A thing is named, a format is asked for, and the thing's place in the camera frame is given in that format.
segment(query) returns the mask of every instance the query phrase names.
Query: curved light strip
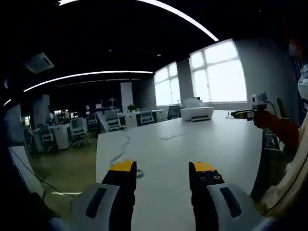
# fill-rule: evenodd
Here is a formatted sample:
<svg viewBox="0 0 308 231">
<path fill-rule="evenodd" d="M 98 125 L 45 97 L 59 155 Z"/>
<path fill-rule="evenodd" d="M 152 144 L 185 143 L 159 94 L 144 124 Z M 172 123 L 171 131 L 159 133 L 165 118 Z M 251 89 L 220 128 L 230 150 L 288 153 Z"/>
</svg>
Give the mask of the curved light strip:
<svg viewBox="0 0 308 231">
<path fill-rule="evenodd" d="M 59 3 L 59 6 L 62 6 L 64 4 L 74 2 L 74 1 L 78 1 L 78 0 L 60 0 L 60 1 L 58 1 L 58 3 Z"/>
<path fill-rule="evenodd" d="M 173 8 L 172 6 L 169 6 L 165 3 L 162 3 L 162 2 L 156 1 L 156 0 L 137 0 L 137 1 L 143 1 L 143 2 L 146 2 L 148 4 L 152 4 L 154 6 L 158 6 L 160 8 L 163 8 L 166 11 L 169 11 L 171 13 L 174 13 L 174 14 L 180 16 L 181 18 L 185 19 L 186 21 L 190 22 L 194 26 L 198 27 L 200 30 L 202 30 L 204 33 L 206 33 L 208 36 L 210 36 L 215 42 L 218 41 L 218 38 L 216 38 L 208 29 L 206 29 L 204 26 L 202 26 L 196 20 L 192 19 L 191 17 L 189 17 L 188 15 L 179 11 L 178 9 Z"/>
<path fill-rule="evenodd" d="M 97 72 L 88 72 L 88 73 L 81 73 L 81 74 L 76 74 L 76 75 L 70 75 L 70 76 L 64 76 L 64 77 L 60 77 L 60 78 L 54 78 L 42 83 L 39 83 L 37 85 L 34 85 L 26 90 L 24 90 L 24 92 L 29 91 L 33 88 L 36 88 L 38 86 L 44 85 L 46 83 L 51 83 L 54 81 L 58 81 L 61 79 L 65 79 L 65 78 L 71 78 L 71 77 L 76 77 L 76 76 L 87 76 L 87 75 L 96 75 L 96 74 L 110 74 L 110 73 L 141 73 L 141 74 L 153 74 L 152 71 L 97 71 Z"/>
<path fill-rule="evenodd" d="M 3 106 L 7 105 L 10 101 L 12 101 L 12 100 L 8 100 L 7 102 L 5 102 L 5 104 Z"/>
</svg>

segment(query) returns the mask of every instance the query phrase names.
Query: ceiling light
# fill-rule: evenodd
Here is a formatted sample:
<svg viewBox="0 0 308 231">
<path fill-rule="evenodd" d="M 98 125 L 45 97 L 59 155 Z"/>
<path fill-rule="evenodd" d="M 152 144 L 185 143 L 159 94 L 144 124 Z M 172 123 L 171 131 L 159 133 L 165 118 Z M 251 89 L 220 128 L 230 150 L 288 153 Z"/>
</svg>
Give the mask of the ceiling light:
<svg viewBox="0 0 308 231">
<path fill-rule="evenodd" d="M 124 81 L 124 80 L 130 80 L 129 78 L 111 78 L 111 79 L 105 79 L 105 81 Z"/>
<path fill-rule="evenodd" d="M 67 3 L 70 3 L 70 2 L 73 2 L 73 1 L 78 1 L 78 0 L 60 0 L 60 1 L 58 1 L 58 3 L 60 4 L 59 6 L 62 6 L 64 4 L 67 4 Z"/>
<path fill-rule="evenodd" d="M 39 83 L 37 85 L 34 85 L 26 90 L 24 90 L 24 92 L 29 91 L 33 88 L 36 88 L 38 86 L 44 85 L 46 83 L 51 83 L 54 81 L 58 81 L 61 79 L 65 79 L 65 78 L 71 78 L 71 77 L 77 77 L 77 76 L 87 76 L 87 75 L 96 75 L 96 74 L 113 74 L 113 73 L 140 73 L 140 74 L 153 74 L 152 71 L 97 71 L 97 72 L 88 72 L 88 73 L 81 73 L 81 74 L 76 74 L 76 75 L 70 75 L 70 76 L 64 76 L 64 77 L 60 77 L 60 78 L 54 78 L 42 83 Z"/>
<path fill-rule="evenodd" d="M 216 38 L 208 29 L 206 29 L 204 26 L 202 26 L 200 23 L 198 23 L 197 21 L 195 21 L 194 19 L 192 19 L 188 15 L 186 15 L 183 12 L 173 8 L 172 6 L 169 6 L 167 4 L 164 4 L 164 3 L 160 2 L 160 1 L 156 1 L 156 0 L 137 0 L 137 1 L 143 1 L 143 2 L 146 2 L 148 4 L 152 4 L 154 6 L 158 6 L 160 8 L 163 8 L 166 11 L 169 11 L 171 13 L 174 13 L 174 14 L 180 16 L 181 18 L 185 19 L 186 21 L 190 22 L 191 24 L 195 25 L 196 27 L 198 27 L 200 30 L 202 30 L 204 33 L 206 33 L 208 36 L 210 36 L 215 42 L 218 41 L 218 38 Z"/>
<path fill-rule="evenodd" d="M 57 195 L 80 195 L 80 194 L 82 194 L 81 192 L 52 192 L 52 194 L 57 194 Z"/>
<path fill-rule="evenodd" d="M 7 102 L 5 102 L 5 104 L 3 106 L 7 105 L 10 101 L 12 101 L 12 100 L 8 100 Z"/>
</svg>

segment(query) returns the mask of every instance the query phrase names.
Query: air conditioner vent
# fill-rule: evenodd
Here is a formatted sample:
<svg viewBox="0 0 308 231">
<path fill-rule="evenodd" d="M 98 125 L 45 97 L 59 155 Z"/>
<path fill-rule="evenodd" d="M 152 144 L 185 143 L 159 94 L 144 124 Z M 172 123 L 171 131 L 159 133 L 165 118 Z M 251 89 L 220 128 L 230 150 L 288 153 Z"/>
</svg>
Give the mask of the air conditioner vent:
<svg viewBox="0 0 308 231">
<path fill-rule="evenodd" d="M 37 54 L 30 61 L 24 63 L 25 67 L 34 74 L 53 68 L 54 65 L 44 53 Z"/>
</svg>

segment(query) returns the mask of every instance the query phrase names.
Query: orange arm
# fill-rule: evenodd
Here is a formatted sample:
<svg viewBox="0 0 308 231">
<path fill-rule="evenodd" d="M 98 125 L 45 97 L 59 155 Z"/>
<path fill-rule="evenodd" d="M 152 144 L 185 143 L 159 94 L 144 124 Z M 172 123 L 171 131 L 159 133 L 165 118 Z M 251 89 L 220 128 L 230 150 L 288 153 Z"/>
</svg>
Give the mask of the orange arm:
<svg viewBox="0 0 308 231">
<path fill-rule="evenodd" d="M 268 128 L 284 143 L 291 155 L 295 155 L 298 148 L 299 132 L 297 125 L 290 119 L 278 118 L 269 111 L 257 112 L 254 119 L 258 128 Z"/>
</svg>

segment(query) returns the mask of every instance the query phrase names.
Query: white table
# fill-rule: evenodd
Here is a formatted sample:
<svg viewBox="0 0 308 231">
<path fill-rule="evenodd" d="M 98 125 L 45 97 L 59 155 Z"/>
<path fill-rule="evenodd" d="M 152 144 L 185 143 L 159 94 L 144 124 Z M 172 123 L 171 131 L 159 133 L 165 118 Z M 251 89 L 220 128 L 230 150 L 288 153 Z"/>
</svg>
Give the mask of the white table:
<svg viewBox="0 0 308 231">
<path fill-rule="evenodd" d="M 226 115 L 227 111 L 214 111 L 208 121 L 182 122 L 179 118 L 99 135 L 98 183 L 108 172 L 110 160 L 121 153 L 128 135 L 131 142 L 119 161 L 136 160 L 137 168 L 144 171 L 144 177 L 137 180 L 132 231 L 195 230 L 190 161 L 209 162 L 226 182 L 250 194 L 261 157 L 262 130 L 251 121 L 227 119 Z"/>
</svg>

